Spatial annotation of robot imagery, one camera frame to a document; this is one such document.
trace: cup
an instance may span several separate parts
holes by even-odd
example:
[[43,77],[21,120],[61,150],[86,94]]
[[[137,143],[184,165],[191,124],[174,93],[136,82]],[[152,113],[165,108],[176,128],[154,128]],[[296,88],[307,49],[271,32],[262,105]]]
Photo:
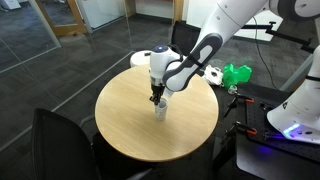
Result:
[[166,119],[167,109],[168,109],[168,100],[161,98],[158,105],[155,105],[156,119],[163,121]]

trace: wooden tabletop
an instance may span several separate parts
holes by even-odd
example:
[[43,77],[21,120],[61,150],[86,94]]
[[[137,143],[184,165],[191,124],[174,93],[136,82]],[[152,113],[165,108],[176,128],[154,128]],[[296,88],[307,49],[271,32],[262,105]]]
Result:
[[95,109],[102,136],[121,153],[161,162],[187,155],[202,145],[218,119],[216,96],[200,76],[169,98],[166,120],[155,118],[149,65],[114,77],[101,91]]

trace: black office chair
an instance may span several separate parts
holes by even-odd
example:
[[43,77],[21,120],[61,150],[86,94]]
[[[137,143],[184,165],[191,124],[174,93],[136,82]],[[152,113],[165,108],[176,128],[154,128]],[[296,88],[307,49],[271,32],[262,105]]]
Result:
[[141,179],[152,171],[150,163],[118,153],[100,133],[92,146],[77,124],[45,109],[35,110],[32,156],[36,180]]
[[[171,44],[176,45],[181,53],[187,56],[195,46],[200,30],[198,27],[176,21],[172,30]],[[179,50],[173,47],[173,51],[179,53]]]

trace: chair back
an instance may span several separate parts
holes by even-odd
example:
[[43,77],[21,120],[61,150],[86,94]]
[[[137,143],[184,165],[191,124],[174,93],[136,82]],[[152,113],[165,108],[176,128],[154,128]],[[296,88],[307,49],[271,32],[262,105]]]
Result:
[[172,30],[171,44],[178,46],[182,54],[187,56],[195,46],[200,30],[195,26],[176,21]]
[[99,179],[90,142],[82,129],[45,109],[35,110],[32,156],[36,180]]

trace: cable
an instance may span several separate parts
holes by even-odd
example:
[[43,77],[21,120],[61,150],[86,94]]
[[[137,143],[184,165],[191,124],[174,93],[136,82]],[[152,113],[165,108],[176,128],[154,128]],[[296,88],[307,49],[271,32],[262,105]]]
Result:
[[255,18],[255,17],[253,17],[253,19],[254,19],[254,22],[256,23],[256,34],[255,34],[254,39],[255,39],[255,41],[256,41],[256,45],[257,45],[257,49],[258,49],[258,53],[259,53],[260,59],[261,59],[261,61],[263,62],[264,66],[266,67],[266,69],[267,69],[267,71],[268,71],[268,73],[269,73],[269,76],[270,76],[270,79],[271,79],[272,86],[273,86],[275,89],[279,90],[279,88],[277,88],[277,87],[274,85],[274,82],[273,82],[273,78],[272,78],[271,72],[270,72],[270,70],[269,70],[269,68],[268,68],[267,64],[265,63],[265,61],[264,61],[264,60],[263,60],[263,58],[262,58],[262,55],[261,55],[261,52],[260,52],[260,48],[259,48],[259,44],[258,44],[258,40],[257,40],[257,35],[258,35],[258,23],[257,23],[257,20],[256,20],[256,18]]

